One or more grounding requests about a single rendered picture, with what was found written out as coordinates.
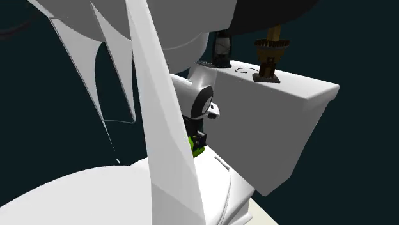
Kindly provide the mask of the black lantern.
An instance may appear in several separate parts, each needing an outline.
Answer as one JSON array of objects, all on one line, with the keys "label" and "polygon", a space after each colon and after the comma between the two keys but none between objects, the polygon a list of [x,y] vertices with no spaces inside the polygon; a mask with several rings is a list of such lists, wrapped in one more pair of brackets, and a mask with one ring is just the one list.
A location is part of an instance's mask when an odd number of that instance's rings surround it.
[{"label": "black lantern", "polygon": [[216,68],[231,68],[231,35],[226,30],[217,31],[212,49],[212,64]]}]

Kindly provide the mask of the brown tower figure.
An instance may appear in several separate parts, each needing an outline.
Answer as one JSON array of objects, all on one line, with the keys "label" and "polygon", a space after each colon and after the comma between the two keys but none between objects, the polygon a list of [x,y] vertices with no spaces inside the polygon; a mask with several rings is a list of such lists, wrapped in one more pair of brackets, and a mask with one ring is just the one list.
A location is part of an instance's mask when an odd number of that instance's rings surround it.
[{"label": "brown tower figure", "polygon": [[280,83],[275,74],[276,65],[280,62],[290,40],[280,39],[281,25],[268,28],[267,37],[254,42],[258,60],[261,63],[258,73],[253,74],[254,82]]}]

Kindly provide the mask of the green round object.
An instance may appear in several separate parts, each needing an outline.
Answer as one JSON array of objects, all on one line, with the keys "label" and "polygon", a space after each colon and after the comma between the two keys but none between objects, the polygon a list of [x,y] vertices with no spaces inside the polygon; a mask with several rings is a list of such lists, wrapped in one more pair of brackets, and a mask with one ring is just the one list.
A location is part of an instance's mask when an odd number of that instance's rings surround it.
[{"label": "green round object", "polygon": [[204,146],[202,146],[201,148],[200,147],[195,147],[194,141],[192,140],[191,137],[189,137],[189,144],[190,144],[190,147],[191,147],[192,156],[194,158],[197,157],[198,155],[202,154],[205,151],[205,147]]}]

